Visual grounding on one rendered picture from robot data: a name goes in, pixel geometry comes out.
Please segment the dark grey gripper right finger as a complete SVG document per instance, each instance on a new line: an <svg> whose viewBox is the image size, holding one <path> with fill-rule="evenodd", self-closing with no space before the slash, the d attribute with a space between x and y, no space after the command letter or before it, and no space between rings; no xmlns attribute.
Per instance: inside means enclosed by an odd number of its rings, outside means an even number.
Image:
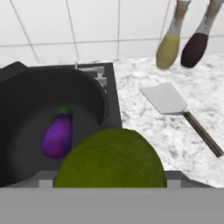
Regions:
<svg viewBox="0 0 224 224"><path fill-rule="evenodd" d="M210 185L189 179L181 171L166 171L165 176L167 179L168 188L211 188Z"/></svg>

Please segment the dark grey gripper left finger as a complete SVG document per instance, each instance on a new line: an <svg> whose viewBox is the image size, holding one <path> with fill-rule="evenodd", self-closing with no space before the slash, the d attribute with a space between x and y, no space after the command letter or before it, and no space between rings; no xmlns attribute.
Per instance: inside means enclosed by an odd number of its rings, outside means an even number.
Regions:
<svg viewBox="0 0 224 224"><path fill-rule="evenodd" d="M30 179L10 185L10 188L53 188L53 181L57 174L57 171L39 171Z"/></svg>

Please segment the green lime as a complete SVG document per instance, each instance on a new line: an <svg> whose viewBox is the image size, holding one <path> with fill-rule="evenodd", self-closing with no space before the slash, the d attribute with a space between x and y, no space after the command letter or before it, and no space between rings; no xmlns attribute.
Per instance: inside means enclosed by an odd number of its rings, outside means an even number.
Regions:
<svg viewBox="0 0 224 224"><path fill-rule="evenodd" d="M148 141L132 129L104 129L66 156L56 187L166 187L162 162Z"/></svg>

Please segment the purple eggplant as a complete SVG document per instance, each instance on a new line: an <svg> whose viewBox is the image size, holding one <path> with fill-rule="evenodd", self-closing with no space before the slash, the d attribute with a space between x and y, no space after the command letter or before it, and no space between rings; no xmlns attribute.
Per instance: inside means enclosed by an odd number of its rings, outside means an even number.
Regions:
<svg viewBox="0 0 224 224"><path fill-rule="evenodd" d="M42 152L49 158L63 158L72 149L74 113L60 108L42 140Z"/></svg>

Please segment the black pot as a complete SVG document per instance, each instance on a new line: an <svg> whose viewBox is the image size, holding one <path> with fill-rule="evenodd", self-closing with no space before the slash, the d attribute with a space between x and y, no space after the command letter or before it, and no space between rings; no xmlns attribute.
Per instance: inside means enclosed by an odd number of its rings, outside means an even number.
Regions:
<svg viewBox="0 0 224 224"><path fill-rule="evenodd" d="M27 68L0 78L0 187L57 171L62 160L41 151L41 140L54 115L73 111L73 145L102 128L108 99L88 73L64 66Z"/></svg>

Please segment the black hob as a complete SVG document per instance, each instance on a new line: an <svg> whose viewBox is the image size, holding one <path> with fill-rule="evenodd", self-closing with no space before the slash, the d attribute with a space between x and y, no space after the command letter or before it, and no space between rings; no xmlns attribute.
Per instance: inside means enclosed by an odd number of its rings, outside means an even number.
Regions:
<svg viewBox="0 0 224 224"><path fill-rule="evenodd" d="M99 124L121 127L113 66L100 66L103 76L72 66L26 66L17 61L0 68L0 116L20 121L46 107L78 106Z"/></svg>

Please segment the yellow oil bottle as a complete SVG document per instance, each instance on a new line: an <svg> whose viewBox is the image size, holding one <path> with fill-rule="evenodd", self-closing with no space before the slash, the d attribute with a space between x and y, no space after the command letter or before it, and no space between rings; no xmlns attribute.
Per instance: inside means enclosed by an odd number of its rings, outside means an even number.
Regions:
<svg viewBox="0 0 224 224"><path fill-rule="evenodd" d="M192 0L177 0L170 27L159 44L156 64L160 69L169 69L179 53L179 41L182 24Z"/></svg>

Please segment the dark brown vinegar bottle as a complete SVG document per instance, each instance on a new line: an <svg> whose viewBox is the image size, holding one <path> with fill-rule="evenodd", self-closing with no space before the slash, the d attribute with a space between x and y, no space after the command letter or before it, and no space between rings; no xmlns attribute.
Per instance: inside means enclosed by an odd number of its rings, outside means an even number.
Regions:
<svg viewBox="0 0 224 224"><path fill-rule="evenodd" d="M193 68L203 57L207 49L209 33L223 4L224 0L209 0L206 13L181 53L180 64L182 67Z"/></svg>

